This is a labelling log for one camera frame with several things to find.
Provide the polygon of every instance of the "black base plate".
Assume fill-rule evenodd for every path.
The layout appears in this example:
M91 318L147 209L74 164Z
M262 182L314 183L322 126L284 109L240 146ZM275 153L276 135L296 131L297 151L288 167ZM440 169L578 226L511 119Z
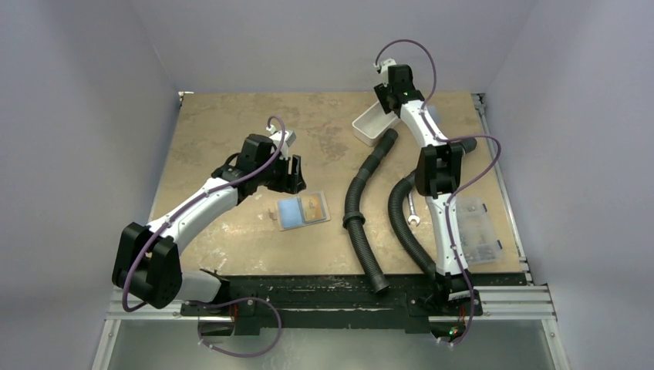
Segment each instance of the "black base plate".
M457 317L461 305L470 312L470 300L453 301L444 307L428 302L431 288L420 274L388 274L391 287L375 295L364 275L231 276L230 299L259 297L279 311L285 328L403 329L406 333L430 333L429 316ZM524 274L472 274L473 285L526 285ZM481 302L479 293L476 299ZM481 315L481 304L475 306ZM206 311L183 305L183 316L226 315L227 310ZM264 304L238 304L235 335L258 335L260 328L276 328L275 315Z

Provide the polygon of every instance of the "wrench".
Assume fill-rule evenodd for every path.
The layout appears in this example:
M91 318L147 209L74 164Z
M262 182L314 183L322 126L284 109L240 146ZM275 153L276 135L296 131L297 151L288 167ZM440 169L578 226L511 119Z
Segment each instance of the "wrench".
M420 225L420 217L416 214L416 205L413 204L413 191L409 192L409 195L406 196L409 198L409 211L411 214L406 218L406 222L411 225L412 222L416 221L416 226Z

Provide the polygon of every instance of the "white wall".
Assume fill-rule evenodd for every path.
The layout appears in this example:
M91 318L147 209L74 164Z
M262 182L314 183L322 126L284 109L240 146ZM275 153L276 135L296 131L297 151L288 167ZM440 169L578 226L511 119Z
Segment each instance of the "white wall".
M654 3L541 0L488 90L574 368L652 368Z
M88 368L177 94L127 0L0 2L0 368Z
M196 92L371 90L377 52L407 37L434 54L439 89L483 92L535 2L133 0L176 86ZM430 87L421 50L385 56Z

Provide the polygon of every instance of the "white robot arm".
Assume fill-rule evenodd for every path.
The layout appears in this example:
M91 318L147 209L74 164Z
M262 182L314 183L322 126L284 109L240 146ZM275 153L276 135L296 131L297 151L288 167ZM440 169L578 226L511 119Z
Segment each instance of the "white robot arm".
M469 290L460 278L462 274L468 274L468 265L460 248L456 197L450 200L449 230L446 203L459 186L461 159L466 150L474 149L476 142L467 145L444 142L446 136L431 115L422 111L424 98L413 86L409 66L397 65L394 59L386 59L376 68L382 79L382 83L375 87L383 108L383 113L379 114L397 115L409 127L421 150L416 168L416 188L425 196L432 218L437 249L436 269L447 292L443 299L450 301L469 296ZM380 120L389 122L387 118L380 117ZM449 232L453 234L457 247L451 245Z
M202 302L216 299L224 281L217 274L181 270L179 257L188 244L216 218L252 195L259 186L292 194L306 188L300 156L289 155L295 134L286 130L282 141L281 131L275 131L274 127L268 131L271 134L269 137L251 134L243 143L240 153L230 156L198 191L171 212L146 226L136 223L128 225L120 238L112 282L124 288L128 271L137 255L153 236L153 231L163 229L148 250L150 256L140 261L132 275L129 292L155 308L163 308L173 299ZM270 160L280 146L279 156L270 166L245 180L248 174ZM223 189L211 191L218 187Z

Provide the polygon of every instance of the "black corrugated hose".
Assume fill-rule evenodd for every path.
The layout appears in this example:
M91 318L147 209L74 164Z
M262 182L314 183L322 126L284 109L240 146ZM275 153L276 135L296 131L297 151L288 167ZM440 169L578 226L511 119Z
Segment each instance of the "black corrugated hose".
M346 194L345 216L343 216L343 227L348 231L349 239L352 242L359 263L363 267L363 271L370 280L370 284L373 286L373 291L376 294L385 291L389 287L389 283L386 277L384 277L384 273L377 263L377 259L375 259L373 250L370 249L366 232L363 230L363 224L366 222L366 219L359 211L359 202L361 201L363 189L366 187L366 182L393 147L396 139L397 131L394 129L386 131L377 146L375 146L373 152L363 162L359 168L359 172L354 176L349 185Z
M391 190L389 195L390 225L393 227L395 235L402 244L402 247L404 247L404 250L411 256L413 262L420 267L420 270L427 275L430 281L434 281L436 279L436 264L429 254L427 254L425 248L420 245L416 237L413 236L409 224L406 223L406 218L404 217L404 200L411 190L413 190L415 181L416 174L412 172L409 176L401 179L393 187L393 190Z

